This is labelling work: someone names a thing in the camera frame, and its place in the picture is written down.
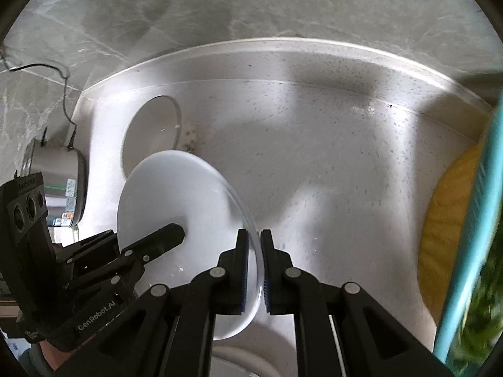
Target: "sink basin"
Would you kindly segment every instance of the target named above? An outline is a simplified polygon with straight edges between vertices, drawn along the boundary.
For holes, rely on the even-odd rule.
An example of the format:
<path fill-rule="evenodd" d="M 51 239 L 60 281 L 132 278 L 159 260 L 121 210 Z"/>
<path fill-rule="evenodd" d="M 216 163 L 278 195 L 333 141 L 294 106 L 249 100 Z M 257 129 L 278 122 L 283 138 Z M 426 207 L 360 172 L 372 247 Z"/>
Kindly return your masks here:
<path fill-rule="evenodd" d="M 359 283 L 432 348 L 417 285 L 423 218 L 442 173 L 484 129 L 485 102 L 421 64 L 342 42 L 232 41 L 150 60 L 87 89 L 74 112 L 89 162 L 81 238 L 116 230 L 120 149 L 159 95 L 177 100 L 197 129 L 196 154 L 295 266 L 335 286 Z M 290 316 L 261 307 L 219 344 L 296 373 Z"/>

